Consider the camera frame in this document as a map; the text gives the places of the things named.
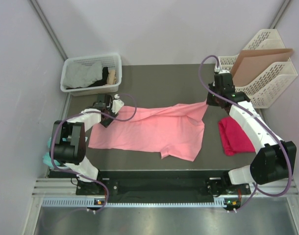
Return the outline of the pink t shirt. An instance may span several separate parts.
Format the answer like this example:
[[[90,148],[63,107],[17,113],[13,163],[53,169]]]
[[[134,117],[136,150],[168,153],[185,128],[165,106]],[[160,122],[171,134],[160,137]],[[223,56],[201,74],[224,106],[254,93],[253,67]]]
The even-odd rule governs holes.
[[[201,150],[207,107],[205,102],[150,109],[124,106],[119,120],[108,127],[93,126],[88,146],[159,152],[162,158],[193,162]]]

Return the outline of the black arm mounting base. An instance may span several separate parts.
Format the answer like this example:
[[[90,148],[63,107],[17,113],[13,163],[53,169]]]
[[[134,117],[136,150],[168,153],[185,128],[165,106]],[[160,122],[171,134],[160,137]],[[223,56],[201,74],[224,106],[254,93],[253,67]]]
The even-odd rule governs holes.
[[[81,182],[74,174],[51,171],[49,178],[65,178],[76,195],[108,196],[108,202],[187,203],[211,202],[215,197],[250,195],[247,184],[227,188],[223,170],[104,170],[97,183]]]

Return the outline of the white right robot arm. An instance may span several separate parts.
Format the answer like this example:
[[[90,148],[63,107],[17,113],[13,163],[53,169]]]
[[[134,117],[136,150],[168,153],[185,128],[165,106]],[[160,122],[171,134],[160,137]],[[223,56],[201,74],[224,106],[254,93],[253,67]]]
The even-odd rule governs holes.
[[[229,71],[216,72],[207,89],[207,104],[224,109],[245,132],[256,153],[251,164],[232,169],[222,176],[223,191],[232,194],[241,184],[264,185],[287,179],[286,188],[277,194],[284,195],[292,181],[296,145],[292,141],[284,141],[266,125],[250,98],[235,90]]]

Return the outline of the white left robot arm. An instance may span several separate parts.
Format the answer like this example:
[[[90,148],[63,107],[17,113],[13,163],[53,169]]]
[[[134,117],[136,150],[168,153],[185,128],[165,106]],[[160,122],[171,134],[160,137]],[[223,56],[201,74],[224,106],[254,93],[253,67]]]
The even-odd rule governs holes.
[[[64,172],[75,174],[80,181],[87,182],[93,194],[102,192],[104,183],[98,179],[99,170],[86,157],[85,133],[94,125],[108,127],[124,106],[118,94],[99,94],[92,106],[67,120],[58,120],[53,125],[49,156],[55,169],[59,164],[67,168]]]

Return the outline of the beige garment in basket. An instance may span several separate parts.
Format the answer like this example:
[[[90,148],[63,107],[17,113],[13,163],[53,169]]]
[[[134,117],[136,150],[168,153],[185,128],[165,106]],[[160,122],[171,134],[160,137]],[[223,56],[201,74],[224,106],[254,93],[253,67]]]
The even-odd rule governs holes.
[[[107,85],[115,85],[116,81],[116,70],[108,70]]]

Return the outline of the black garment in basket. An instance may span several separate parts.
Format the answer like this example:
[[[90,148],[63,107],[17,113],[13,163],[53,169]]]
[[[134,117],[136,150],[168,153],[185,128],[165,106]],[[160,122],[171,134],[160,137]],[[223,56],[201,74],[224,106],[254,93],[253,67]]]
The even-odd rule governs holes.
[[[102,69],[88,69],[80,71],[73,76],[67,75],[63,85],[67,89],[80,89],[89,87],[99,87],[107,84],[108,67]]]

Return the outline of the brown cardboard sheet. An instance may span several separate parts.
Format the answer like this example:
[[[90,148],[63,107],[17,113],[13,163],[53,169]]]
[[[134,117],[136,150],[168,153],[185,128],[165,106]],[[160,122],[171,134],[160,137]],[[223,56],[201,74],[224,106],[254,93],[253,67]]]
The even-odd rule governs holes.
[[[242,50],[230,70],[234,85],[248,85],[272,63],[286,62],[293,53],[292,48]]]

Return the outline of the grey t shirt in basket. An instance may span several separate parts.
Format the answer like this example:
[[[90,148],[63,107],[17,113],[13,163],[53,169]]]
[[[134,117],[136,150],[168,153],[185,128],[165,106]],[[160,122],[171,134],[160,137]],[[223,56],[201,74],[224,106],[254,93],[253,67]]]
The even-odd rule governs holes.
[[[96,81],[102,80],[102,64],[95,62],[87,66],[79,63],[67,65],[62,85],[67,88],[86,88]]]

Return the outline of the white perforated laundry basket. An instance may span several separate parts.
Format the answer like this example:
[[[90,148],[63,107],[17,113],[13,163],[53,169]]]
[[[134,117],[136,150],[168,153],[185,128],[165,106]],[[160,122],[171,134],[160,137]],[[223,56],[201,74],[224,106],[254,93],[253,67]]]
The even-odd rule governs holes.
[[[119,54],[82,56],[64,62],[60,90],[73,96],[114,93],[122,82]]]

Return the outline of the cream file organizer rack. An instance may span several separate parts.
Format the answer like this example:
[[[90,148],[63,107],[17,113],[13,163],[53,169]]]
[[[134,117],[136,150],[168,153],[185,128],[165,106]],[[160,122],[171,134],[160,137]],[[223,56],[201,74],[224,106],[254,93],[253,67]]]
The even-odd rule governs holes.
[[[250,40],[243,50],[286,48],[276,29],[262,29]],[[231,70],[239,54],[220,56],[223,69]],[[297,78],[297,71],[289,58],[286,62],[275,62],[268,66],[252,82],[236,91],[244,92],[258,109],[269,108]]]

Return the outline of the red folded t shirt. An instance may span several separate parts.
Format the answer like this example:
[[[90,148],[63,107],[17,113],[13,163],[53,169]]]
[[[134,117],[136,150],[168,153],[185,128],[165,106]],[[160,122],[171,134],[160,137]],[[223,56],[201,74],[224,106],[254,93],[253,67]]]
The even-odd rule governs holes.
[[[231,117],[225,117],[218,122],[219,133],[228,156],[239,153],[254,153],[255,148],[241,126]]]

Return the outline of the teal cat ear headphones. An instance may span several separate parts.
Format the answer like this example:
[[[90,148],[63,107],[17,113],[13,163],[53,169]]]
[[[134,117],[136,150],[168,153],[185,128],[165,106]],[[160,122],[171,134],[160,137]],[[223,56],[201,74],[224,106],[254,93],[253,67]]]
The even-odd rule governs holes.
[[[50,169],[54,169],[54,166],[51,162],[51,157],[50,157],[51,138],[49,138],[49,140],[47,142],[47,146],[48,146],[49,151],[43,155],[43,163],[45,165],[47,165]],[[57,160],[54,160],[54,163],[59,169],[69,169],[67,166],[59,163]]]

